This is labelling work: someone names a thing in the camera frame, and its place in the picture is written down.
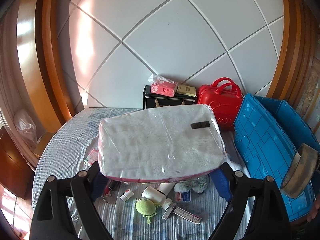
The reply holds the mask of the operator right hand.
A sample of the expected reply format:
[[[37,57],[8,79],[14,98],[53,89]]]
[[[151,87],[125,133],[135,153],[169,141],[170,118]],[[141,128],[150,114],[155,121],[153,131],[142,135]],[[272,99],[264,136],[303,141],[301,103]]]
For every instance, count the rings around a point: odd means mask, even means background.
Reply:
[[[319,211],[319,208],[320,208],[320,194],[317,195],[316,200],[313,202],[313,206],[307,215],[308,223],[310,223],[313,219],[315,219]]]

